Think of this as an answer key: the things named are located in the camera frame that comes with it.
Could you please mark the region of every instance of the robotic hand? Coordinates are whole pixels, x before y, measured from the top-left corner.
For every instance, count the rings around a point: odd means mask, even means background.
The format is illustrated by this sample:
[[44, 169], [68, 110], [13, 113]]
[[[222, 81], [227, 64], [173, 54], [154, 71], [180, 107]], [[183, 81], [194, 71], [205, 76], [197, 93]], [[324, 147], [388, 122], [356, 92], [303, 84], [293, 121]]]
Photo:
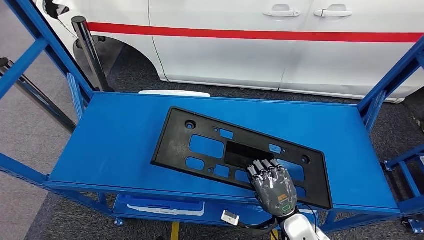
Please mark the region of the robotic hand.
[[247, 175], [254, 186], [257, 200], [263, 210], [272, 215], [272, 219], [257, 226], [247, 226], [239, 222], [240, 216], [224, 210], [223, 221], [256, 236], [267, 234], [279, 225], [281, 235], [289, 240], [330, 240], [299, 212], [296, 207], [298, 195], [289, 171], [276, 159], [255, 160], [247, 168]]
[[295, 185], [289, 171], [276, 159], [255, 160], [247, 168], [250, 182], [256, 190], [255, 196], [263, 210], [275, 217], [293, 213], [298, 202]]

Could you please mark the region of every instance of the car body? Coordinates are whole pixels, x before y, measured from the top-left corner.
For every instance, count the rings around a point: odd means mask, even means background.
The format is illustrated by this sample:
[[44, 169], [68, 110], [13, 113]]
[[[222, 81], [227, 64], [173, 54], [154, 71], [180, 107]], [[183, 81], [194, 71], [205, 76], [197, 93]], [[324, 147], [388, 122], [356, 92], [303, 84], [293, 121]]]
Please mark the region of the car body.
[[[53, 0], [37, 7], [73, 54], [71, 24], [128, 44], [162, 81], [361, 99], [424, 33], [420, 0]], [[418, 70], [389, 98], [424, 86]]]

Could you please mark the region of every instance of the blue shelf surface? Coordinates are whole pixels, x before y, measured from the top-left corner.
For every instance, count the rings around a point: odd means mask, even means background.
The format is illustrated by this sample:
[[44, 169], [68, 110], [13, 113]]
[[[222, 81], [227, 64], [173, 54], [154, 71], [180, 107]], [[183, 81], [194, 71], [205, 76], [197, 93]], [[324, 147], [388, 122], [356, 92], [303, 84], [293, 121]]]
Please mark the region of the blue shelf surface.
[[[193, 223], [205, 225], [221, 225], [230, 226], [221, 221], [221, 215], [224, 210], [230, 211], [233, 214], [240, 216], [240, 221], [248, 225], [258, 225], [271, 218], [271, 215], [264, 212], [260, 207], [241, 206], [239, 204], [224, 204], [217, 202], [205, 202], [204, 214], [202, 216], [191, 215], [170, 215], [159, 214], [145, 211], [138, 211], [127, 207], [126, 203], [122, 203], [118, 195], [113, 206], [113, 214], [118, 218], [131, 218], [131, 219], [146, 219], [156, 221], [180, 222], [180, 223]], [[300, 210], [311, 223], [315, 223], [314, 214], [310, 210]]]
[[150, 164], [173, 106], [323, 152], [336, 209], [399, 212], [358, 109], [347, 104], [95, 93], [45, 185], [258, 204], [252, 191]]

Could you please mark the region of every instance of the blue crossbar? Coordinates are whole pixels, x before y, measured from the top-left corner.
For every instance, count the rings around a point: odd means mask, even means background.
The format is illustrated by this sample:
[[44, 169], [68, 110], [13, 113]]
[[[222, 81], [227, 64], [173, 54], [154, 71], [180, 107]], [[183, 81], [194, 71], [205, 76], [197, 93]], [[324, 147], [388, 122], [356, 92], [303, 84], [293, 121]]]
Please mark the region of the blue crossbar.
[[41, 52], [47, 47], [47, 41], [38, 38], [19, 60], [4, 74], [0, 80], [0, 99], [11, 89], [15, 82], [20, 78], [30, 65], [36, 60]]

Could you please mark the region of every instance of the rectangular cutout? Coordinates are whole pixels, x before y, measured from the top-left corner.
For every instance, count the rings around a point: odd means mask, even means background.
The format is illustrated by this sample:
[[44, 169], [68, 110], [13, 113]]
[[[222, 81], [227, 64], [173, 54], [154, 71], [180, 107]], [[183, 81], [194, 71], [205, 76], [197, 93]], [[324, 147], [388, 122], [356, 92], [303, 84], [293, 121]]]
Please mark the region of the rectangular cutout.
[[188, 145], [190, 151], [221, 159], [224, 156], [224, 143], [200, 135], [192, 135]]
[[279, 164], [281, 164], [281, 166], [288, 170], [291, 179], [299, 182], [305, 181], [305, 171], [301, 165], [297, 165], [296, 163], [284, 161], [281, 159], [277, 159], [277, 161]]
[[187, 165], [187, 167], [191, 169], [202, 171], [203, 168], [205, 167], [205, 162], [203, 160], [200, 160], [194, 157], [188, 157], [185, 160], [185, 165]]
[[274, 159], [274, 154], [250, 146], [228, 141], [225, 150], [225, 163], [247, 169], [255, 160]]
[[281, 154], [281, 147], [276, 146], [274, 144], [269, 144], [269, 150], [276, 154]]
[[227, 130], [225, 130], [225, 129], [220, 129], [220, 130], [219, 130], [219, 134], [220, 134], [220, 135], [221, 135], [221, 137], [223, 137], [223, 138], [233, 140], [233, 132], [232, 132], [232, 131], [227, 131]]
[[235, 179], [237, 181], [250, 184], [249, 178], [248, 178], [248, 173], [245, 172], [245, 171], [241, 171], [241, 170], [235, 171]]
[[213, 174], [224, 178], [228, 178], [229, 173], [230, 169], [228, 167], [218, 164], [216, 165], [215, 170], [213, 170]]

